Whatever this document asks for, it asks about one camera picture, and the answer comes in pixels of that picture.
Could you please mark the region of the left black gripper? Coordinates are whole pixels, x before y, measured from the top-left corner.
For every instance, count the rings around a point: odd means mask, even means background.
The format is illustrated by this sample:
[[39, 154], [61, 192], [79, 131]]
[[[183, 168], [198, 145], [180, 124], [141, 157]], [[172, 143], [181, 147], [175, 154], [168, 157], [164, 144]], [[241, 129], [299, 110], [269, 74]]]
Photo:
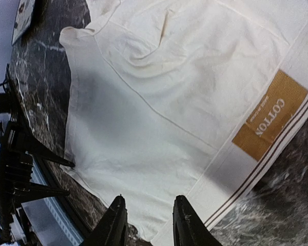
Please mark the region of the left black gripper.
[[68, 190], [30, 182], [33, 158], [25, 152], [66, 167], [75, 167], [73, 162], [55, 154], [23, 126], [10, 121], [0, 137], [0, 193], [13, 197], [16, 203], [70, 195]]

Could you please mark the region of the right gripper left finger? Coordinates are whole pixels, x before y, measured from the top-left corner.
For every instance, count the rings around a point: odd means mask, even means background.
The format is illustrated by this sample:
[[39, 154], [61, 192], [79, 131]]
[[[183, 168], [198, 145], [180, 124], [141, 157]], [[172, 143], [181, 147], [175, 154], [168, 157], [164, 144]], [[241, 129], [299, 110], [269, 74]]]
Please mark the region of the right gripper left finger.
[[119, 195], [113, 200], [97, 226], [85, 239], [85, 246], [123, 246], [126, 245], [127, 234], [128, 223], [125, 199]]

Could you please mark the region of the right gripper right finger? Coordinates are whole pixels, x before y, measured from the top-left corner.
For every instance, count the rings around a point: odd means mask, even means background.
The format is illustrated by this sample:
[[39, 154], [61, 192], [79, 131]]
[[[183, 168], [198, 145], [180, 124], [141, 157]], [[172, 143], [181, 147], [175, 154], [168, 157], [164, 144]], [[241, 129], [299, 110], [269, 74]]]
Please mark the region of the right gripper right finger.
[[209, 232], [184, 195], [178, 195], [175, 198], [173, 234], [174, 245], [220, 245], [219, 241]]

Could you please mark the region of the cream cotton boxer underwear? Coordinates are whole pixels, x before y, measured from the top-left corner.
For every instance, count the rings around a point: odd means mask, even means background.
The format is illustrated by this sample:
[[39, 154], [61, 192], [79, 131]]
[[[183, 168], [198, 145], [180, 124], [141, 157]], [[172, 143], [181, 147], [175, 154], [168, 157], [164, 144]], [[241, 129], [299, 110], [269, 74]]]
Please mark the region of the cream cotton boxer underwear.
[[61, 31], [75, 181], [153, 245], [184, 195], [207, 228], [308, 118], [308, 1], [88, 1]]

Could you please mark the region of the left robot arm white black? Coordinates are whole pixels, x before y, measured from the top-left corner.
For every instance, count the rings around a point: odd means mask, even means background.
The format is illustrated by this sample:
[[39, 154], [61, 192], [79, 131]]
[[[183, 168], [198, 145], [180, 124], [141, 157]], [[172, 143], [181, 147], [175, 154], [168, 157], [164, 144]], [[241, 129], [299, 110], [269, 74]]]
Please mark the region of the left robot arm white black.
[[10, 120], [5, 129], [0, 127], [0, 245], [12, 243], [11, 224], [16, 204], [70, 194], [62, 188], [31, 182], [34, 157], [75, 166], [52, 152], [18, 122]]

